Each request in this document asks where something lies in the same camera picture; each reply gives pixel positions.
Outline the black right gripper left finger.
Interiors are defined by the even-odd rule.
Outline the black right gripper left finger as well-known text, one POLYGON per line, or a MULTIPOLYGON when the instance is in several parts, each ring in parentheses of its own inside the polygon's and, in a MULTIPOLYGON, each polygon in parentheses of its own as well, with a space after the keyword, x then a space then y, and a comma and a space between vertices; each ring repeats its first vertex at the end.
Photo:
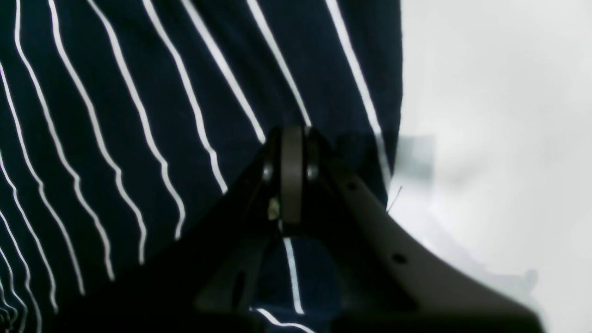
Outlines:
POLYGON ((275 129, 220 202, 146 264, 75 302, 54 333, 260 333, 249 314, 269 242, 302 231, 305 129, 275 129))

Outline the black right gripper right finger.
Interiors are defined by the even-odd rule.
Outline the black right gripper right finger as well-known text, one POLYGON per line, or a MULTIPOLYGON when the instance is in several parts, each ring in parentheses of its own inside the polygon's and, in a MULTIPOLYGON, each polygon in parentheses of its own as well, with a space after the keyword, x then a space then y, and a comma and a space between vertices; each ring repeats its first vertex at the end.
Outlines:
POLYGON ((315 129, 303 131, 303 229, 330 253, 332 333, 542 333, 524 305, 453 268, 386 212, 315 129))

